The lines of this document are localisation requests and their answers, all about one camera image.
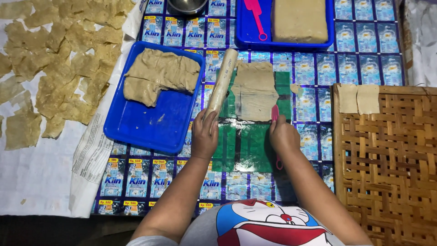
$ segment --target stainless steel bowl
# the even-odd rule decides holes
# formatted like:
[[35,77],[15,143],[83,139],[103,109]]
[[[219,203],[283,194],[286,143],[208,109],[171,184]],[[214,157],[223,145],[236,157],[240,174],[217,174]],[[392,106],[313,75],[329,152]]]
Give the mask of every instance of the stainless steel bowl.
[[205,8],[208,0],[168,0],[170,6],[181,14],[198,14]]

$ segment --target bamboo mat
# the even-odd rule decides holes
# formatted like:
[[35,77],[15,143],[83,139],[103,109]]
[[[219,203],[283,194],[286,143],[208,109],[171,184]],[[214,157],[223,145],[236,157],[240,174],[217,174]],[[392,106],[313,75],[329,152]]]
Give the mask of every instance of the bamboo mat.
[[339,113],[337,197],[376,246],[437,245],[437,88],[380,86],[380,114]]

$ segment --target pink spatula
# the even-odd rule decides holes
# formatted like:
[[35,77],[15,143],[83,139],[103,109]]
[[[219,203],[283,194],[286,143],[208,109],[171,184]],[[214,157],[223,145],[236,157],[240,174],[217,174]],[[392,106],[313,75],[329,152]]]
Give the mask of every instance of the pink spatula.
[[[277,105],[273,106],[271,115],[272,115],[272,122],[279,118],[279,108],[277,107]],[[276,168],[278,170],[281,170],[284,166],[282,165],[281,162],[281,167],[279,167],[279,162],[281,162],[281,158],[279,157],[278,154],[276,154]]]
[[267,34],[265,34],[263,30],[263,26],[261,25],[261,21],[260,21],[260,15],[263,13],[261,11],[260,3],[258,2],[258,0],[244,0],[244,4],[246,5],[247,10],[252,11],[253,17],[255,17],[255,22],[257,23],[258,31],[260,33],[258,38],[261,41],[266,41]]

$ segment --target hand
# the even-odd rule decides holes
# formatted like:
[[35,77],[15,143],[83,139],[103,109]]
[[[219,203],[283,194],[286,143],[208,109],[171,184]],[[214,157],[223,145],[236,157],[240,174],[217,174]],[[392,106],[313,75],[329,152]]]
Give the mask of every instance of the hand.
[[212,155],[217,149],[219,123],[215,121],[213,124],[214,118],[217,115],[216,111],[211,112],[203,122],[202,119],[203,115],[205,115],[205,112],[206,109],[203,109],[197,114],[197,117],[194,120],[191,128],[191,156],[205,159],[209,163]]
[[270,126],[270,144],[280,156],[290,151],[300,152],[300,135],[293,125],[285,121],[284,115],[280,115]]

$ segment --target person's right hand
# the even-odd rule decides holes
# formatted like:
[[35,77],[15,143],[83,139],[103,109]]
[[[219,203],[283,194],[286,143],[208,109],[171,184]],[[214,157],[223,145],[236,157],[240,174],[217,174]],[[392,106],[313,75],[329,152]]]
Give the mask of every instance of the person's right hand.
[[270,125],[270,144],[278,155],[300,151],[300,140],[298,131],[285,121],[284,115]]

